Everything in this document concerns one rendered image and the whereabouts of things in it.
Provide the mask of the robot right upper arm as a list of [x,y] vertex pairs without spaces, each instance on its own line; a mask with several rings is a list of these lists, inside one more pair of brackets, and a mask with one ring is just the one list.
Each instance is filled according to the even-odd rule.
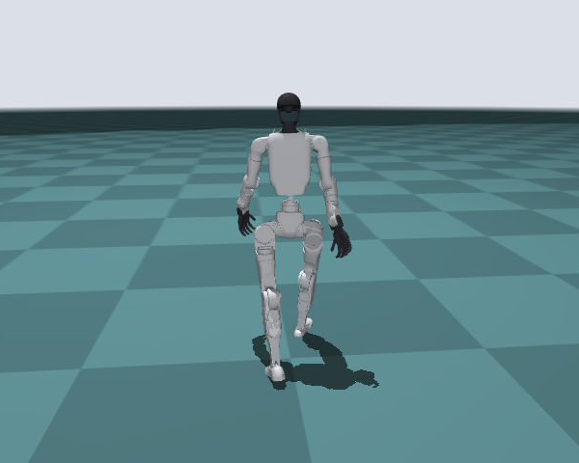
[[318,181],[319,187],[324,191],[332,189],[332,163],[327,140],[319,135],[310,135],[310,137],[312,140],[312,150],[318,153],[316,158],[321,177]]

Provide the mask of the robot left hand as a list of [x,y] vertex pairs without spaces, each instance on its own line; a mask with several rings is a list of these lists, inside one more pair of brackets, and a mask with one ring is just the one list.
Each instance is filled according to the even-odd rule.
[[[249,221],[249,217],[252,218],[254,221],[256,221],[256,218],[253,217],[253,216],[249,213],[249,210],[248,210],[246,213],[244,213],[244,214],[242,214],[242,211],[241,211],[241,209],[240,209],[239,207],[238,207],[236,210],[237,210],[237,215],[238,215],[238,227],[239,227],[240,232],[241,232],[244,236],[246,236],[246,234],[249,235],[249,232],[252,233],[252,231],[249,229],[248,225],[249,225],[253,230],[255,230],[255,228],[251,225],[251,223],[250,223],[250,221]],[[248,225],[247,225],[247,224],[248,224]],[[248,232],[245,228],[246,228],[249,232]],[[245,234],[243,231],[244,231],[246,234]]]

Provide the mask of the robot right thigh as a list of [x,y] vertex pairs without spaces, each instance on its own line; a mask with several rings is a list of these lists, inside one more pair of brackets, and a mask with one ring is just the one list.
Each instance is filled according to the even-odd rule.
[[304,267],[299,273],[298,283],[302,288],[309,289],[313,274],[317,273],[320,253],[322,249],[323,228],[318,220],[304,221]]

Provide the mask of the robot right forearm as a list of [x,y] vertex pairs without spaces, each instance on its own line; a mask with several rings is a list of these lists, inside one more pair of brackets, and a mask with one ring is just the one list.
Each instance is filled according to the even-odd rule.
[[340,215],[340,208],[337,197],[338,196],[337,181],[334,176],[331,176],[331,180],[332,180],[332,189],[325,190],[325,192],[323,192],[323,198],[325,199],[326,205],[325,211],[328,216],[328,223],[331,227],[336,227],[338,226],[336,216]]

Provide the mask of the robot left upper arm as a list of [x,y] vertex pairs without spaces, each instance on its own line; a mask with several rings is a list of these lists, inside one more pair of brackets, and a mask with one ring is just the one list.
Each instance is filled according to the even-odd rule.
[[267,139],[268,137],[257,138],[251,145],[245,188],[257,189],[259,187],[260,178],[258,174],[262,165],[262,153],[267,151]]

